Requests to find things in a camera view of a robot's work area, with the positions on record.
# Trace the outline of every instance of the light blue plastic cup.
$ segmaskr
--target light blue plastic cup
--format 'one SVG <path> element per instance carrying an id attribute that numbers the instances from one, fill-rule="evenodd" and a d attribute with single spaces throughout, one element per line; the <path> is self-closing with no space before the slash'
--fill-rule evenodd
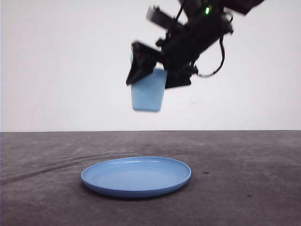
<path id="1" fill-rule="evenodd" d="M 153 73 L 131 85 L 132 107 L 136 111 L 158 112 L 164 95 L 167 71 L 155 68 Z"/>

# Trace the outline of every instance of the plate rim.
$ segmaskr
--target plate rim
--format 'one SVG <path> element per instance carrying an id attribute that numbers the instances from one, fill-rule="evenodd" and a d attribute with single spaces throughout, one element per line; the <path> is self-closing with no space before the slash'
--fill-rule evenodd
<path id="1" fill-rule="evenodd" d="M 132 158 L 161 158 L 161 159 L 168 159 L 168 160 L 172 160 L 172 161 L 177 161 L 181 164 L 183 164 L 184 166 L 186 166 L 189 170 L 189 175 L 184 179 L 182 180 L 180 183 L 177 183 L 176 185 L 172 185 L 172 186 L 167 186 L 167 187 L 162 187 L 162 188 L 158 188 L 158 189 L 151 189 L 151 190 L 120 190 L 120 189 L 113 189 L 113 188 L 107 188 L 107 187 L 102 187 L 102 186 L 96 186 L 96 185 L 93 185 L 89 182 L 87 182 L 84 178 L 83 178 L 83 173 L 88 170 L 89 168 L 95 166 L 95 165 L 99 165 L 99 164 L 103 164 L 103 163 L 106 163 L 106 162 L 109 162 L 109 161 L 116 161 L 116 160 L 122 160 L 122 159 L 132 159 Z M 99 162 L 99 163 L 96 163 L 96 164 L 93 164 L 87 168 L 85 168 L 82 173 L 80 174 L 80 177 L 81 177 L 81 180 L 84 182 L 84 183 L 87 183 L 89 184 L 90 186 L 94 186 L 94 187 L 97 187 L 97 188 L 101 188 L 101 189 L 105 189 L 105 190 L 111 190 L 111 191 L 116 191 L 116 192 L 151 192 L 151 191 L 158 191 L 158 190 L 163 190 L 163 189 L 168 189 L 168 188 L 172 188 L 174 186 L 178 186 L 184 182 L 187 182 L 189 180 L 189 178 L 191 177 L 191 168 L 189 167 L 189 165 L 187 165 L 186 163 L 180 161 L 180 160 L 177 160 L 177 159 L 172 159 L 172 158 L 167 158 L 167 157 L 161 157 L 161 156 L 133 156 L 133 157 L 126 157 L 126 158 L 119 158 L 119 159 L 111 159 L 111 160 L 107 160 L 107 161 L 102 161 L 102 162 Z"/>

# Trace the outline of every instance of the green led light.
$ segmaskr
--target green led light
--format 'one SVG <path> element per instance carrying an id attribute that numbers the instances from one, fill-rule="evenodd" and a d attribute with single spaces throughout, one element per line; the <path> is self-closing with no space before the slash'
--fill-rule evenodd
<path id="1" fill-rule="evenodd" d="M 206 7 L 205 9 L 205 14 L 208 15 L 210 13 L 210 8 L 209 7 Z"/>

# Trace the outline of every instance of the white backdrop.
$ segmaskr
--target white backdrop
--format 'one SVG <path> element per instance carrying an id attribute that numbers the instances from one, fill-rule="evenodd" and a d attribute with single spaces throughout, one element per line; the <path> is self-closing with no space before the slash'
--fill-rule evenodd
<path id="1" fill-rule="evenodd" d="M 301 1 L 266 0 L 235 14 L 226 60 L 209 79 L 165 91 L 159 113 L 135 112 L 130 44 L 165 31 L 148 6 L 176 15 L 176 0 L 2 0 L 1 130 L 301 129 Z M 218 67 L 218 43 L 201 55 Z"/>

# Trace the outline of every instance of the gray floor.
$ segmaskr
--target gray floor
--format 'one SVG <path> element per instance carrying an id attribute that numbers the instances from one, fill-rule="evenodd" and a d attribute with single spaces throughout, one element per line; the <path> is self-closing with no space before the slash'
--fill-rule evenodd
<path id="1" fill-rule="evenodd" d="M 92 164 L 146 155 L 187 163 L 190 181 L 168 195 L 124 200 L 93 193 L 80 180 Z M 301 131 L 2 133 L 1 221 L 301 226 Z"/>

